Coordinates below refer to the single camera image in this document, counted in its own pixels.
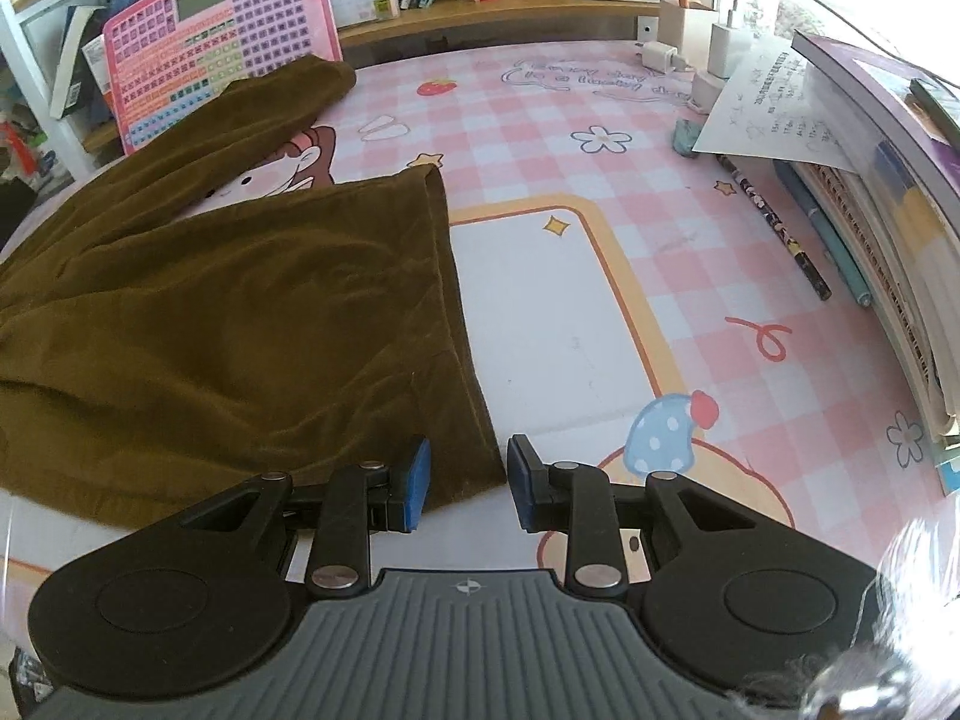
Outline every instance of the black patterned pencil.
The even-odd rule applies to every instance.
[[[820,275],[820,272],[813,264],[813,261],[810,260],[806,252],[800,248],[797,239],[791,237],[786,231],[786,227],[784,227],[784,223],[779,220],[779,216],[776,215],[767,201],[763,199],[762,194],[754,189],[754,185],[747,180],[747,177],[731,162],[731,159],[728,156],[723,156],[723,154],[717,154],[716,157],[717,162],[723,166],[724,170],[733,176],[733,180],[736,181],[740,189],[747,194],[747,197],[750,197],[752,203],[757,206],[757,210],[760,211],[763,218],[767,220],[767,224],[769,224],[770,229],[776,233],[776,237],[781,240],[787,248],[787,251],[793,255],[794,262],[797,263],[798,268],[803,271],[803,275],[806,276],[806,280],[810,282],[810,286],[813,287],[818,298],[820,300],[827,300],[832,295],[832,292],[827,282],[824,281],[824,277]]]

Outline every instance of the table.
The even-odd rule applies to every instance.
[[[876,563],[907,519],[944,504],[893,349],[771,170],[745,164],[832,286],[827,302],[714,160],[672,151],[675,120],[694,118],[689,76],[648,73],[636,51],[490,47],[363,69],[315,127],[196,211],[439,165],[501,446],[525,433],[544,461],[628,484],[680,470]],[[46,571],[117,532],[8,495],[4,512],[3,625],[23,641]],[[623,541],[642,579],[635,533]],[[374,571],[537,564],[562,567],[563,537],[520,531],[506,488],[429,514],[414,536],[373,538]]]

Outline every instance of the metal screw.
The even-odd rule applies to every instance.
[[[322,565],[314,569],[310,579],[324,590],[346,590],[357,584],[360,576],[348,565]]]
[[[619,570],[603,562],[581,565],[573,576],[584,587],[595,587],[596,589],[616,586],[623,578],[623,574]]]

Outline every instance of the gray ribbed plate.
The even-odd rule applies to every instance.
[[[35,720],[733,720],[677,676],[626,611],[547,571],[388,570],[320,601],[275,656],[202,695],[125,704],[58,690]]]

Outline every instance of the pink learning board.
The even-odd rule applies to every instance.
[[[128,154],[230,81],[309,53],[342,58],[329,0],[141,0],[110,19],[104,34]]]

